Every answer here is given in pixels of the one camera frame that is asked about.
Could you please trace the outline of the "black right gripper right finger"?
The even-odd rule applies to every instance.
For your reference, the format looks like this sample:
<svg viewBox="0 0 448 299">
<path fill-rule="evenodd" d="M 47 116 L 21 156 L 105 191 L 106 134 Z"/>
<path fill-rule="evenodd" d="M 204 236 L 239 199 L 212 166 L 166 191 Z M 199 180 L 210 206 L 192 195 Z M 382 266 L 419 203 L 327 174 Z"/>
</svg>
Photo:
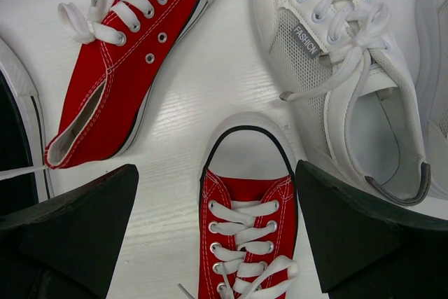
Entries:
<svg viewBox="0 0 448 299">
<path fill-rule="evenodd" d="M 447 297 L 446 220 L 391 204 L 304 160 L 295 180 L 322 293 Z"/>
</svg>

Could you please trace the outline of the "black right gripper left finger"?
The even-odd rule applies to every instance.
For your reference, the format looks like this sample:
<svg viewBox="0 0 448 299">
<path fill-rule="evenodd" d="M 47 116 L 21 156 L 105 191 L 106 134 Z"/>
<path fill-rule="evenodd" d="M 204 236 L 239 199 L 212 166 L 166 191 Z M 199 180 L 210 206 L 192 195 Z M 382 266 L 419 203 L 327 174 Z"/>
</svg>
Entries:
<svg viewBox="0 0 448 299">
<path fill-rule="evenodd" d="M 126 164 L 1 216 L 1 297 L 105 298 L 138 182 Z"/>
</svg>

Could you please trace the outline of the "white sneaker under arm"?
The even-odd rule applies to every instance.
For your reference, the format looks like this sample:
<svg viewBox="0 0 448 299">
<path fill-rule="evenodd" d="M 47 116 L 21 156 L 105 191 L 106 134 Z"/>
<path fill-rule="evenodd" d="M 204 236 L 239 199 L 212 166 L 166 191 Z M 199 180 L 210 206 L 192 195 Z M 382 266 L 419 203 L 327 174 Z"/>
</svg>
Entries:
<svg viewBox="0 0 448 299">
<path fill-rule="evenodd" d="M 447 199 L 447 0 L 416 0 L 420 67 L 417 101 L 426 157 L 431 166 L 430 195 Z"/>
</svg>

